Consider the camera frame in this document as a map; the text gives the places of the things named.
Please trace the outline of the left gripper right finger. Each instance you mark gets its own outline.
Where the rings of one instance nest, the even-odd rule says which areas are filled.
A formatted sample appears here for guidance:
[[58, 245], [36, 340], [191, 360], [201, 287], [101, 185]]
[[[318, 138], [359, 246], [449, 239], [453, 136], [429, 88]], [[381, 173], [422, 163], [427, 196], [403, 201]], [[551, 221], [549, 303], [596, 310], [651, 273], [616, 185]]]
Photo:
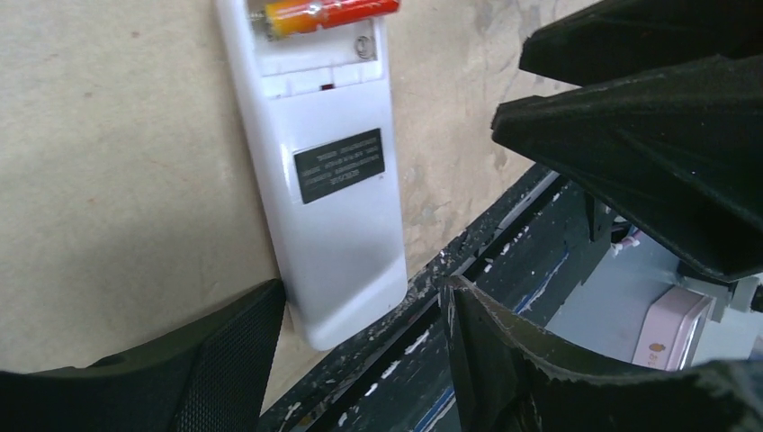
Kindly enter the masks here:
[[577, 346], [516, 315], [469, 280], [439, 294], [465, 431], [759, 431], [762, 364], [676, 372]]

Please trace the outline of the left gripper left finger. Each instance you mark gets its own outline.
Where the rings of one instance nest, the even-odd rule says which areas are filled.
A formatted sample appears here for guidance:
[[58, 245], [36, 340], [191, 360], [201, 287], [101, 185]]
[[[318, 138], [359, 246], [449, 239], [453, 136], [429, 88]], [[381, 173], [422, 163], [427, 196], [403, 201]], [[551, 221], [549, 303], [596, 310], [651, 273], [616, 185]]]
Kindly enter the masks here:
[[281, 331], [283, 283], [83, 368], [1, 375], [4, 431], [254, 431]]

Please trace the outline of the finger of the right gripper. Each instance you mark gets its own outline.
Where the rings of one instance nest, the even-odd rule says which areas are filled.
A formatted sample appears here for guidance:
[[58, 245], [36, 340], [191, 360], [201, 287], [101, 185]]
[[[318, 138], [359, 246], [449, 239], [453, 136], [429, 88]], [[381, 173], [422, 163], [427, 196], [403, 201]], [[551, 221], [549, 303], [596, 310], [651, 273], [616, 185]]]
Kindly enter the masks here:
[[523, 44], [519, 67], [589, 86], [761, 51], [760, 1], [600, 1], [535, 31]]
[[697, 271], [762, 270], [762, 58], [707, 58], [501, 104], [499, 145], [567, 176]]

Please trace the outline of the red AAA battery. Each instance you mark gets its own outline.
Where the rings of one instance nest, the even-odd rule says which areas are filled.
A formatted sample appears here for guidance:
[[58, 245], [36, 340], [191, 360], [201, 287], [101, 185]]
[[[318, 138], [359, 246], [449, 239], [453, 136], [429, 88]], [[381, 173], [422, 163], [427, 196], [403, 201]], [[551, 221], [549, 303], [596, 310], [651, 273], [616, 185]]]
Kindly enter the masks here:
[[398, 0], [277, 1], [266, 4], [260, 15], [273, 38], [285, 39], [394, 14], [399, 8]]

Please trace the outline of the red white remote control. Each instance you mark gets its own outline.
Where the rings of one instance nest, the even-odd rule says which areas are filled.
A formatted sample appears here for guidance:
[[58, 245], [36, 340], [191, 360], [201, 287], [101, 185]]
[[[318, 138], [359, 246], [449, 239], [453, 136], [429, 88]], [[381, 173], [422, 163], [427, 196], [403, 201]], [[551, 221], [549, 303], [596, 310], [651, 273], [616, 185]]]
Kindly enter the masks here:
[[326, 351], [407, 292], [389, 14], [275, 39], [274, 2], [217, 11], [294, 327]]

